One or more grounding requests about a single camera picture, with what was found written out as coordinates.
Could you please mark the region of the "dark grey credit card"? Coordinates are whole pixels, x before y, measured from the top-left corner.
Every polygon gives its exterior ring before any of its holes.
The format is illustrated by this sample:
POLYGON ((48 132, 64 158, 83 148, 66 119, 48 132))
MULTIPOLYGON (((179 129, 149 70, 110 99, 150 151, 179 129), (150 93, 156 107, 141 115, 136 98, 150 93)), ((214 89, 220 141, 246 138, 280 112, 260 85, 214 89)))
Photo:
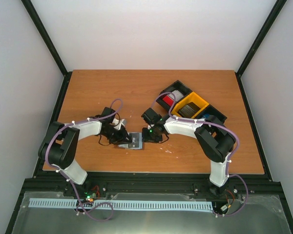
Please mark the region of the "dark grey credit card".
POLYGON ((133 142, 128 145, 129 149, 140 150, 143 148, 143 138, 142 133, 133 132, 133 142))

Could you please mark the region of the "brown leather card holder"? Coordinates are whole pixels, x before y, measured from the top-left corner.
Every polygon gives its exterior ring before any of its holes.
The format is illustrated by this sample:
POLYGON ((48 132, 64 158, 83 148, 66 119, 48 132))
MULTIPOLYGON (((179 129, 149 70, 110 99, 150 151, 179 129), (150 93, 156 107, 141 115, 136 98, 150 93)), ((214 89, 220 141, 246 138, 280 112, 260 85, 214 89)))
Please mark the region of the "brown leather card holder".
POLYGON ((131 143, 120 144, 118 148, 131 149, 131 150, 142 150, 143 149, 143 138, 141 132, 131 132, 129 136, 132 139, 131 143))

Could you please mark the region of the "yellow bin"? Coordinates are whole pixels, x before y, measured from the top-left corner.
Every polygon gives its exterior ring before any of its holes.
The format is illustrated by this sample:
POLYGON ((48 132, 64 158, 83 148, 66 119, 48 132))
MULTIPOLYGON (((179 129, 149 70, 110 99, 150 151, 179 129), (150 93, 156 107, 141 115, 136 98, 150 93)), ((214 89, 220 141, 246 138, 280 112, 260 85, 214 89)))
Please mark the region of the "yellow bin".
POLYGON ((175 104, 171 114, 183 118, 196 118, 208 106, 206 100, 197 93, 191 92, 175 104))

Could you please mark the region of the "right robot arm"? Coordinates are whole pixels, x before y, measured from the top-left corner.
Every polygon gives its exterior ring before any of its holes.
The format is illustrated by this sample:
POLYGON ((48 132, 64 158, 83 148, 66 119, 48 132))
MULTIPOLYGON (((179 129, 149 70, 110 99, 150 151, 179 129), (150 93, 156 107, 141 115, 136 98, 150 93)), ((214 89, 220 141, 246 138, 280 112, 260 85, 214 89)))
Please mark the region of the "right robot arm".
POLYGON ((161 116, 152 108, 148 108, 141 117, 147 124, 147 127, 142 129, 145 143, 163 143, 163 135, 182 135, 196 139, 210 160, 209 192, 213 196, 224 193, 230 177, 229 164, 239 140, 216 116, 201 119, 172 114, 161 116))

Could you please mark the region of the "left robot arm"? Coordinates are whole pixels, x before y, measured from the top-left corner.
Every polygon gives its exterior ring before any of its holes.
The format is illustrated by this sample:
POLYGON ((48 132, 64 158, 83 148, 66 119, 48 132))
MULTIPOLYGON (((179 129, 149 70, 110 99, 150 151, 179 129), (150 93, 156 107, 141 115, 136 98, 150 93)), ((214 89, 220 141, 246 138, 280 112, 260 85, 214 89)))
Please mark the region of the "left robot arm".
POLYGON ((66 180, 75 183, 75 191, 81 196, 91 193, 92 184, 86 180, 87 172, 75 159, 78 141, 90 136, 104 136, 109 145, 132 143, 125 128, 126 120, 117 119, 118 113, 105 107, 100 115, 79 122, 53 122, 38 150, 38 156, 61 173, 66 180))

